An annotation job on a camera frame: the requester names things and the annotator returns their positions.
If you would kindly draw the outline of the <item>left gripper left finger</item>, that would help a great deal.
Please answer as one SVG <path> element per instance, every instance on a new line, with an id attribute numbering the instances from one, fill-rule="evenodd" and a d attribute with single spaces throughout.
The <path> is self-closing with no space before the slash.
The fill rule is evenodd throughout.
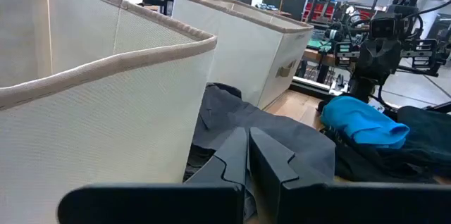
<path id="1" fill-rule="evenodd" d="M 247 133 L 237 127 L 182 184 L 97 184 L 59 202 L 59 224 L 243 224 Z"/>

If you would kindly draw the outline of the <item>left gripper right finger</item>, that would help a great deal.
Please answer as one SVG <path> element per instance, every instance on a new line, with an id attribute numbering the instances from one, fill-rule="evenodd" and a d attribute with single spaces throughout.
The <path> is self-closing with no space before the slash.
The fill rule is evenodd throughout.
<path id="1" fill-rule="evenodd" d="M 249 160 L 273 224 L 451 224 L 451 185 L 334 182 L 255 127 Z"/>

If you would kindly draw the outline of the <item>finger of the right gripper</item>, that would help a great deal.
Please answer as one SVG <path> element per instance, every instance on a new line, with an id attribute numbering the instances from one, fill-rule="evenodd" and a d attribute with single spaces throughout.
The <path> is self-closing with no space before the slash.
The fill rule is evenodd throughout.
<path id="1" fill-rule="evenodd" d="M 362 96 L 364 102 L 368 103 L 370 96 L 374 93 L 375 83 L 372 79 L 362 79 Z"/>
<path id="2" fill-rule="evenodd" d="M 350 79 L 349 94 L 360 101 L 364 100 L 364 82 L 360 77 Z"/>

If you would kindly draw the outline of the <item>bright blue cloth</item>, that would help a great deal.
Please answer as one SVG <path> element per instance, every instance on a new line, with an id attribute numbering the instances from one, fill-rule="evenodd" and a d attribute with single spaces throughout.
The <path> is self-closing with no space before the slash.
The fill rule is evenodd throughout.
<path id="1" fill-rule="evenodd" d="M 322 109 L 321 122 L 343 131 L 357 144 L 377 148 L 400 149 L 410 128 L 397 123 L 376 108 L 350 96 L 331 99 Z"/>

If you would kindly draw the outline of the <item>dark grey shirt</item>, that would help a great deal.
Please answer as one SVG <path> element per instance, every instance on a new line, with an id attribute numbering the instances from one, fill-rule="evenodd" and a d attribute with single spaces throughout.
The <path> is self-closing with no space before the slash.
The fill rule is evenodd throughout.
<path id="1" fill-rule="evenodd" d="M 237 127 L 257 127 L 302 157 L 304 163 L 333 178 L 335 145 L 326 136 L 286 116 L 260 110 L 241 99 L 241 91 L 219 83 L 206 86 L 199 110 L 184 179 L 209 161 Z"/>

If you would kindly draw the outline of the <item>black garment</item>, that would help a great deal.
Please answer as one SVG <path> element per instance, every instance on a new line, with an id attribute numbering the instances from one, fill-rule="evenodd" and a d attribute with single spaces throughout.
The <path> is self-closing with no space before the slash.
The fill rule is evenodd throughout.
<path id="1" fill-rule="evenodd" d="M 320 132 L 335 143 L 337 177 L 352 182 L 437 183 L 425 168 L 386 161 L 375 147 L 357 144 L 344 132 L 331 127 L 324 127 Z"/>

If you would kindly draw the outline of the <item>wooden workbench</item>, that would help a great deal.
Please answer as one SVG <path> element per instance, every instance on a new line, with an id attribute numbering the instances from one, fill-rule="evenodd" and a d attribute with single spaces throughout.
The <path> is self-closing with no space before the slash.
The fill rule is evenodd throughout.
<path id="1" fill-rule="evenodd" d="M 324 58 L 321 58 L 320 51 L 326 50 L 327 54 Z M 327 41 L 321 41 L 317 39 L 310 39 L 302 59 L 304 61 L 310 61 L 314 63 L 319 63 L 326 66 L 336 66 L 335 57 L 333 55 L 332 44 Z"/>

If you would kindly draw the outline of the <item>red storage bins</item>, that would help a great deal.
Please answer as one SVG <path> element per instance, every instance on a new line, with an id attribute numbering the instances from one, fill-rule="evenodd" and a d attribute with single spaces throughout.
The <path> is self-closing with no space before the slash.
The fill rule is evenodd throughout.
<path id="1" fill-rule="evenodd" d="M 304 22 L 307 21 L 307 18 L 310 15 L 310 12 L 311 12 L 311 9 L 313 6 L 313 2 L 314 2 L 314 0 L 308 0 L 307 4 L 304 7 L 304 11 L 302 13 L 302 20 Z M 324 17 L 328 20 L 332 19 L 334 11 L 335 11 L 336 3 L 334 1 L 330 2 L 327 6 L 327 9 L 324 9 L 325 5 L 326 5 L 325 1 L 320 1 L 320 2 L 316 3 L 311 20 L 317 20 L 320 17 Z"/>

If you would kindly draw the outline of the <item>black cabinet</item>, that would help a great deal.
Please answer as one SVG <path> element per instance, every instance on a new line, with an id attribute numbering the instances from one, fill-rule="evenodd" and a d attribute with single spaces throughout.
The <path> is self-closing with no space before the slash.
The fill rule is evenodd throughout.
<path id="1" fill-rule="evenodd" d="M 263 0 L 262 2 L 289 13 L 290 17 L 295 20 L 301 20 L 306 0 Z"/>

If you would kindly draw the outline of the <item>beige fabric storage bin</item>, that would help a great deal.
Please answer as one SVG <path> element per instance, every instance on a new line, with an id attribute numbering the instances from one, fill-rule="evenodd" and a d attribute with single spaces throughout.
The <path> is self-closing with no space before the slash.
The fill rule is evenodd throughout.
<path id="1" fill-rule="evenodd" d="M 0 0 L 0 224 L 182 180 L 217 38 L 126 0 Z"/>
<path id="2" fill-rule="evenodd" d="M 237 0 L 174 0 L 172 17 L 217 37 L 209 82 L 260 109 L 288 89 L 314 29 Z"/>

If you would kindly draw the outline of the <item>black aluminium table frame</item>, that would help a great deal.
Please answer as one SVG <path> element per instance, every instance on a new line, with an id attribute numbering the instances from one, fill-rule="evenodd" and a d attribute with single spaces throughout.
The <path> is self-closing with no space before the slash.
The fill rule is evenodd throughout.
<path id="1" fill-rule="evenodd" d="M 342 75 L 339 75 L 329 85 L 294 76 L 289 90 L 324 100 L 347 93 L 349 85 L 342 79 Z"/>

